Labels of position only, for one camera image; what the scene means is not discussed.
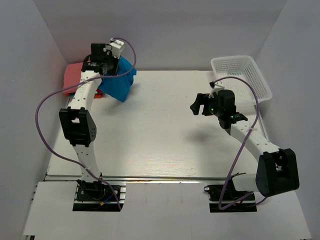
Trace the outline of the blue t-shirt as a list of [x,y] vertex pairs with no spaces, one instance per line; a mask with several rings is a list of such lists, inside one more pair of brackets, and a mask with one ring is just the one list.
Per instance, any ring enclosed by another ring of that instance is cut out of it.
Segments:
[[[130,70],[133,65],[121,57],[118,65],[118,75],[122,75]],[[104,78],[99,85],[98,89],[104,94],[111,96],[112,98],[125,102],[132,84],[134,83],[134,76],[137,74],[137,70],[133,68],[128,74],[121,77]]]

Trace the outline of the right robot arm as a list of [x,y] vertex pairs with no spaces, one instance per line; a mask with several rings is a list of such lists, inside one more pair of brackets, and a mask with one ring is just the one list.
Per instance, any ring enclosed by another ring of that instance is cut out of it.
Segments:
[[236,200],[244,192],[259,192],[264,197],[271,197],[299,188],[294,151],[280,148],[257,132],[248,118],[237,111],[235,95],[231,90],[198,93],[190,109],[194,115],[216,116],[220,127],[243,143],[257,161],[256,173],[231,177],[225,187],[229,198]]

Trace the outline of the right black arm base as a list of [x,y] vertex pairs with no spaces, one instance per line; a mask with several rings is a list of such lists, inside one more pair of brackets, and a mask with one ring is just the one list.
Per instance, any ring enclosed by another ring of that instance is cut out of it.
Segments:
[[[232,206],[225,210],[219,209],[219,199],[223,189],[222,184],[211,184],[206,185],[203,191],[209,195],[209,211],[210,213],[250,213],[257,212],[257,207],[255,206],[256,198],[252,193],[250,196],[246,197],[241,201],[237,201]],[[226,187],[224,195],[222,197],[221,206],[224,207],[227,204],[234,202],[235,200],[245,196],[247,191],[236,191],[235,187],[230,184]]]

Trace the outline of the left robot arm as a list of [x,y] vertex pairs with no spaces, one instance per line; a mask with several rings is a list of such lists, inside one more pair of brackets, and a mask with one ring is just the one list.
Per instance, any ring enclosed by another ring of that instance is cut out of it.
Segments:
[[59,111],[64,137],[76,152],[81,167],[81,180],[93,183],[101,176],[94,153],[97,127],[90,109],[99,85],[100,76],[116,75],[124,42],[112,40],[109,44],[91,44],[91,54],[85,58],[80,72],[80,83],[67,108]]

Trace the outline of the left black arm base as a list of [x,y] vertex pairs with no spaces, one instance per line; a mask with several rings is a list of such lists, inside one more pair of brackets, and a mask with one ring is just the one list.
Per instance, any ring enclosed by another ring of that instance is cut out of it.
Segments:
[[78,179],[73,201],[73,212],[120,212],[125,201],[125,187],[112,185],[112,189],[100,182],[86,182]]

